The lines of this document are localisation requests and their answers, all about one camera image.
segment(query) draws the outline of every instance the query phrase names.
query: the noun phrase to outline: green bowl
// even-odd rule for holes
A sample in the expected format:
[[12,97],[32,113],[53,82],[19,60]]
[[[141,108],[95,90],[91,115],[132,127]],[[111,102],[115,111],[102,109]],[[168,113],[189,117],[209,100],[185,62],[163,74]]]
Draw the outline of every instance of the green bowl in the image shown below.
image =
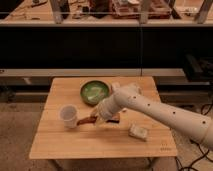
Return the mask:
[[109,96],[109,87],[102,81],[89,81],[81,88],[81,98],[86,104],[95,106]]

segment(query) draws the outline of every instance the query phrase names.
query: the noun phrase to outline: wooden table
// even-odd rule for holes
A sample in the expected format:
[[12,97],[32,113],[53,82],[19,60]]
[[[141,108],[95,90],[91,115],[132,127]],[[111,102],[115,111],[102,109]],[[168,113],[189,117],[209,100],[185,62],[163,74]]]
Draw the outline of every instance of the wooden table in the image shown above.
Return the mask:
[[[119,124],[106,123],[100,126],[85,124],[67,129],[59,119],[62,106],[72,104],[83,118],[93,110],[80,98],[80,88],[87,81],[101,80],[110,86],[113,82],[122,85],[135,82],[142,94],[160,101],[152,77],[87,77],[55,78],[36,132],[30,159],[85,159],[85,158],[131,158],[176,156],[177,149],[171,131],[165,125],[136,111],[121,112]],[[132,123],[149,130],[147,142],[128,136]]]

